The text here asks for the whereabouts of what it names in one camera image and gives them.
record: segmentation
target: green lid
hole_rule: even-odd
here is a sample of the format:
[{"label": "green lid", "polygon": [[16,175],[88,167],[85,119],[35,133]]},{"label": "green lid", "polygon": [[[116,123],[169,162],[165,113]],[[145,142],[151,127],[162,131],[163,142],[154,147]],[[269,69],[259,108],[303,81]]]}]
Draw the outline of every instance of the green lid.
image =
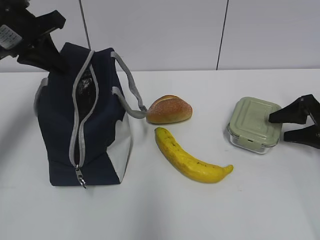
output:
[{"label": "green lid", "polygon": [[279,141],[282,124],[270,123],[269,115],[280,109],[275,103],[244,97],[235,106],[229,131],[239,138],[241,145],[249,149],[273,147]]}]

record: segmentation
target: plastic container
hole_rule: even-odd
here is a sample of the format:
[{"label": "plastic container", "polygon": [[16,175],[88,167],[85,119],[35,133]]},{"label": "plastic container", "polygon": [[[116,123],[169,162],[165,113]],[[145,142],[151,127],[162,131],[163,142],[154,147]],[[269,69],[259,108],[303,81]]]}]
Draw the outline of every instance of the plastic container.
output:
[{"label": "plastic container", "polygon": [[230,142],[258,154],[267,153],[279,142],[282,129],[282,124],[269,122],[269,115],[280,109],[279,105],[261,99],[240,99],[227,126]]}]

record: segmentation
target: metal zipper slider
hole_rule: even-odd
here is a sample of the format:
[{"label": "metal zipper slider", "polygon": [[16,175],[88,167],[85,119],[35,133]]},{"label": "metal zipper slider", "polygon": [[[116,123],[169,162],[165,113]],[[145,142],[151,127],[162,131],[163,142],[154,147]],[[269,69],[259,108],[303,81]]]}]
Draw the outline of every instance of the metal zipper slider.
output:
[{"label": "metal zipper slider", "polygon": [[75,167],[75,173],[76,173],[76,177],[78,178],[80,185],[82,187],[84,187],[85,189],[87,189],[86,181],[84,180],[84,176],[82,175],[82,172],[81,172],[78,165]]}]

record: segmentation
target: insulated bag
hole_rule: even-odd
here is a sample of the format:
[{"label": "insulated bag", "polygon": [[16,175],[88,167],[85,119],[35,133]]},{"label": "insulated bag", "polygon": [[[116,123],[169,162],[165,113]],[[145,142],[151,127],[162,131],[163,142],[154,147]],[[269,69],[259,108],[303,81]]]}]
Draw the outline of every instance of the insulated bag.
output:
[{"label": "insulated bag", "polygon": [[[34,101],[50,182],[85,188],[120,184],[132,145],[128,114],[137,119],[147,114],[134,79],[112,48],[94,52],[66,43],[60,54],[69,65],[67,73],[50,72]],[[126,102],[116,61],[140,110]]]}]

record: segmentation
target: gray strap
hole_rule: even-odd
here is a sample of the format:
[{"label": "gray strap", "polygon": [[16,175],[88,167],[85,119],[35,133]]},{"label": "gray strap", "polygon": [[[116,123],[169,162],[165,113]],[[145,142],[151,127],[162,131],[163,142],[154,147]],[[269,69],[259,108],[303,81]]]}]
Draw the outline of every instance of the gray strap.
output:
[{"label": "gray strap", "polygon": [[110,56],[112,58],[115,58],[116,61],[119,63],[120,67],[123,69],[123,71],[125,72],[127,78],[128,78],[128,85],[129,85],[129,89],[131,91],[131,93],[136,97],[137,101],[138,101],[138,107],[141,111],[136,111],[136,110],[132,110],[125,97],[122,95],[120,89],[118,87],[113,87],[112,88],[112,93],[116,94],[119,97],[119,100],[123,106],[123,108],[128,112],[128,114],[130,116],[132,116],[133,118],[136,119],[143,119],[146,115],[147,115],[147,111],[148,109],[146,108],[146,106],[144,106],[143,102],[142,102],[142,98],[139,94],[139,91],[137,89],[137,86],[135,84],[135,80],[134,77],[132,76],[129,68],[127,67],[127,65],[124,63],[124,61],[121,59],[121,57],[115,52],[112,51]]},{"label": "gray strap", "polygon": [[115,94],[118,96],[119,101],[125,111],[133,118],[135,119],[144,119],[147,115],[146,111],[137,111],[137,110],[132,110],[129,104],[127,103],[125,97],[122,95],[120,89],[117,86],[114,86],[112,88],[112,94]]}]

